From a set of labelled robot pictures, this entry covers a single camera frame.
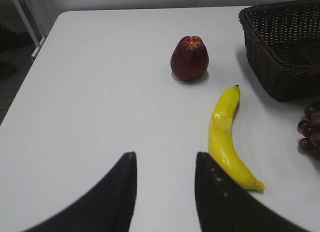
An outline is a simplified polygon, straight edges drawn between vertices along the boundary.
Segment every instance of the apple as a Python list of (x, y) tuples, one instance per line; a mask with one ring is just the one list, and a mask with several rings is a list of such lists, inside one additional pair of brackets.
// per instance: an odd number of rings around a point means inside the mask
[(170, 65), (175, 76), (184, 82), (203, 76), (209, 65), (209, 57), (201, 38), (182, 38), (172, 54)]

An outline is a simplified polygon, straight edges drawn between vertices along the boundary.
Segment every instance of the dark brown basket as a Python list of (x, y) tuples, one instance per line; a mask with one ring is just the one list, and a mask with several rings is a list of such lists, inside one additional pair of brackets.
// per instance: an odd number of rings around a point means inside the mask
[(248, 62), (278, 101), (320, 95), (320, 0), (243, 9)]

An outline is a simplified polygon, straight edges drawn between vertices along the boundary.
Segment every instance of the white table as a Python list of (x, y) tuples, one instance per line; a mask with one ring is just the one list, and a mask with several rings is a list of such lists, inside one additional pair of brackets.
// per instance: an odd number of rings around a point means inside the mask
[[(136, 151), (138, 191), (131, 232), (200, 231), (196, 153), (221, 93), (242, 98), (234, 144), (266, 185), (252, 195), (319, 231), (320, 174), (297, 152), (306, 101), (278, 103), (246, 61), (243, 7), (62, 14), (0, 127), (0, 231), (19, 231), (59, 212)], [(200, 36), (209, 77), (172, 78), (177, 42)]]

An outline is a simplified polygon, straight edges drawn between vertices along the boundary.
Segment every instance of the gray floor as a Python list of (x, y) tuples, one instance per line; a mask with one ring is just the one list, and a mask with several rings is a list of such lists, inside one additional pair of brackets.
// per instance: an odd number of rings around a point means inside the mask
[[(14, 32), (27, 31), (11, 0), (0, 0), (0, 23)], [(0, 80), (0, 124), (32, 65), (31, 54), (34, 50), (35, 46), (30, 45), (0, 53), (0, 61), (12, 63), (18, 70), (13, 77)]]

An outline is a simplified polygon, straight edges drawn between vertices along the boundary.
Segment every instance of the yellow banana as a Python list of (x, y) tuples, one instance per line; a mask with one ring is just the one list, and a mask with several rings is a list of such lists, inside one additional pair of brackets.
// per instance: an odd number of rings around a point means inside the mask
[(236, 85), (228, 88), (220, 97), (209, 124), (209, 152), (242, 188), (263, 191), (264, 184), (255, 178), (238, 157), (232, 140), (232, 122), (240, 95), (240, 88)]

